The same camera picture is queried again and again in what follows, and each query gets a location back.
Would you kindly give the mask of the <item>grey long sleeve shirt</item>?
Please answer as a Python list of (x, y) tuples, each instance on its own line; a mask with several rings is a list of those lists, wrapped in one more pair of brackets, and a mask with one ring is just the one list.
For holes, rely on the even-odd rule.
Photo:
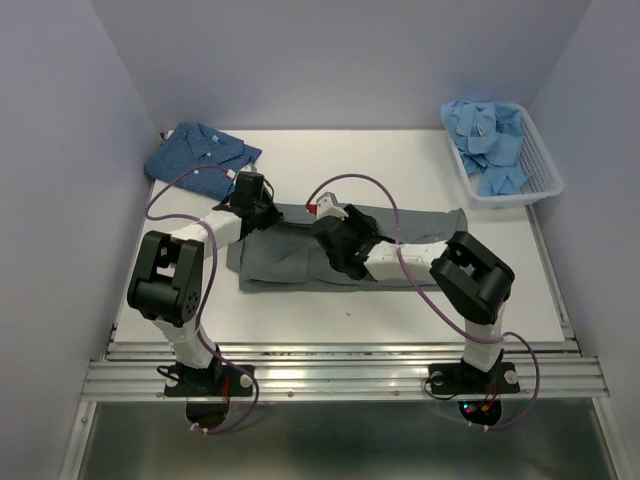
[[(280, 204), (281, 221), (256, 230), (227, 247), (226, 267), (238, 275), (245, 293), (403, 291), (411, 285), (402, 278), (383, 282), (354, 280), (333, 270), (324, 250), (311, 234), (311, 214), (301, 205)], [(401, 241), (436, 243), (467, 229), (461, 209), (399, 211)]]

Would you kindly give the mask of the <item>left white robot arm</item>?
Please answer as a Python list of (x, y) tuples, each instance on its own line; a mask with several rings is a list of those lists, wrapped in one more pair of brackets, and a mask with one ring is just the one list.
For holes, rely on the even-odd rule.
[(209, 214), (153, 216), (149, 221), (185, 220), (188, 225), (164, 233), (143, 235), (127, 290), (127, 303), (151, 321), (163, 334), (175, 355), (175, 363), (161, 366), (167, 396), (215, 395), (231, 378), (232, 368), (221, 358), (217, 345), (205, 339), (201, 316), (213, 286), (203, 281), (204, 263), (254, 231), (278, 223), (281, 213), (273, 189), (254, 171), (235, 174), (232, 192)]

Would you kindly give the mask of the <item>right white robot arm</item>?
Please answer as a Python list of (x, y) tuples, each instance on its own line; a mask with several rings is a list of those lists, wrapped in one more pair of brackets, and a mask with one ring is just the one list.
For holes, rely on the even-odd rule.
[(353, 280), (406, 280), (418, 288), (431, 280), (465, 321), (460, 366), (463, 384), (482, 390), (496, 378), (503, 355), (502, 316), (514, 271), (466, 231), (446, 240), (407, 244), (382, 235), (376, 220), (325, 196), (307, 207), (312, 235), (330, 266)]

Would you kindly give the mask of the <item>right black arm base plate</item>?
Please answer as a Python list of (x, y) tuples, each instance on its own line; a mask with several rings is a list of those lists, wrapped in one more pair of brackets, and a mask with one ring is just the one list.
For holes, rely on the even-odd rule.
[(521, 391), (515, 365), (498, 361), (483, 372), (463, 361), (435, 363), (428, 367), (423, 387), (437, 397), (484, 396), (487, 393), (517, 394)]

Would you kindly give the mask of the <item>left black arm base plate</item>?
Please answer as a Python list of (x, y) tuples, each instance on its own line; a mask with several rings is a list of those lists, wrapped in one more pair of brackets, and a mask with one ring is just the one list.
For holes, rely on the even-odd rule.
[(255, 372), (252, 365), (241, 365), (245, 372), (214, 360), (208, 368), (195, 369), (179, 362), (160, 365), (156, 372), (165, 380), (164, 395), (169, 398), (190, 397), (240, 397), (254, 393), (249, 374)]

